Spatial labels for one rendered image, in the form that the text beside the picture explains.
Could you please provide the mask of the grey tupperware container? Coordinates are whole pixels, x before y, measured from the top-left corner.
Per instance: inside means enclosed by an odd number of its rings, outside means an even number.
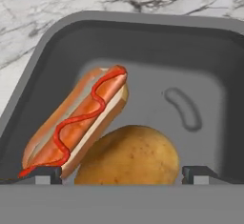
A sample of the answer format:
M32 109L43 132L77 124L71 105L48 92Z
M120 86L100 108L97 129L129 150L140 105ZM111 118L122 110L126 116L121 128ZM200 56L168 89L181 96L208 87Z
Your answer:
M14 178L31 136L95 67L122 65L129 100L111 124L166 134L184 166L244 181L244 23L83 11L42 36L0 117L0 177Z

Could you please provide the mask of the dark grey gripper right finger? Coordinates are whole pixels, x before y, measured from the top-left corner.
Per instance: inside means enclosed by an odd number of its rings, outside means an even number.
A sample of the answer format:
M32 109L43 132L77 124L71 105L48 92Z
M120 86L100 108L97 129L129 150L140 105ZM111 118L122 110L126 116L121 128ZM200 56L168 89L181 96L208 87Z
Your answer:
M221 177L207 166L183 166L182 183L187 185L244 185L236 179Z

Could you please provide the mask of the hot dog with ketchup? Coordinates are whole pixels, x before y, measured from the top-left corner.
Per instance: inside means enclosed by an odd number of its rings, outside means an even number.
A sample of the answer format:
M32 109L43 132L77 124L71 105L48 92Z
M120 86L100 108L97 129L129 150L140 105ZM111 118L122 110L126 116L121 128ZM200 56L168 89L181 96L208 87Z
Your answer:
M59 167L63 179L70 176L125 107L127 77L126 69L119 65L85 74L31 137L18 176L26 177L41 167Z

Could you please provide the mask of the brown potato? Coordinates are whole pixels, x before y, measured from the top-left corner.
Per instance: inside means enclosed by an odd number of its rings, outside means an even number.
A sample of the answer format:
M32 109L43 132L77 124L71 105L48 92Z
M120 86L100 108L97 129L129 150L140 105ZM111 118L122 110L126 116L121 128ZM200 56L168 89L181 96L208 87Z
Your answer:
M162 132L125 126L97 140L81 161L75 185L172 185L179 156Z

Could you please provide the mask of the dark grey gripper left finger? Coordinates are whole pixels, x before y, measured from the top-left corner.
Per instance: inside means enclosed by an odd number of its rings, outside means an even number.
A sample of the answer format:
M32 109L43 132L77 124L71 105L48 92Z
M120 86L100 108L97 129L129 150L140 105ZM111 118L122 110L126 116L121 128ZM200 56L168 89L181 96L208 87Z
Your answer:
M0 185L24 184L24 185L59 185L62 169L60 167L37 167L25 176L14 179L0 179Z

